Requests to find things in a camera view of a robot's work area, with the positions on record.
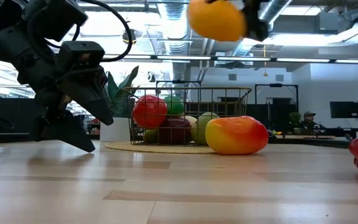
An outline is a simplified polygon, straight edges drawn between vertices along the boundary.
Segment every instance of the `cap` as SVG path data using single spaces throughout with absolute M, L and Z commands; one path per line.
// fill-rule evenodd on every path
M 316 115 L 316 113 L 312 113 L 312 112 L 310 112 L 310 111 L 306 111 L 305 113 L 304 113 L 304 117 L 307 117 L 307 116 L 315 116 Z

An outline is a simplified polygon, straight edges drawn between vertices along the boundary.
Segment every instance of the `person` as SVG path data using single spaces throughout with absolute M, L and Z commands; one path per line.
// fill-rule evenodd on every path
M 315 123 L 314 116 L 316 116 L 316 113 L 312 113 L 310 111 L 307 111 L 303 115 L 303 121 L 301 122 L 301 127 L 303 129 L 324 129 L 325 127 L 321 124 Z

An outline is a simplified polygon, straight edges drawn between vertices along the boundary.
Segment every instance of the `potted plant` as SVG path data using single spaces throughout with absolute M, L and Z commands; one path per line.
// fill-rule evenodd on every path
M 295 134 L 301 134 L 301 118 L 302 115 L 298 112 L 290 113 L 290 125 Z
M 124 88 L 131 87 L 133 80 L 139 72 L 139 66 L 136 66 L 131 73 L 125 77 L 119 85 L 114 81 L 113 76 L 108 72 L 108 82 L 103 88 L 104 98 L 106 99 L 114 123 L 110 126 L 101 124 L 101 141 L 130 141 L 129 116 L 131 115 L 131 106 L 128 98 L 134 95 L 135 91 L 128 92 Z

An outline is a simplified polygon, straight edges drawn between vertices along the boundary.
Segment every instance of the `white planter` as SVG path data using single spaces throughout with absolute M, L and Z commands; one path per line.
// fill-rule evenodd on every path
M 130 141 L 129 118 L 114 118 L 112 125 L 100 124 L 100 141 L 123 142 Z

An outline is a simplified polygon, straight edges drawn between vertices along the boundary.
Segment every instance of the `vent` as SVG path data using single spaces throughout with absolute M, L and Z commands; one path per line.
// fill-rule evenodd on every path
M 229 81 L 236 81 L 237 80 L 237 74 L 229 74 Z
M 284 75 L 276 75 L 276 82 L 284 82 Z

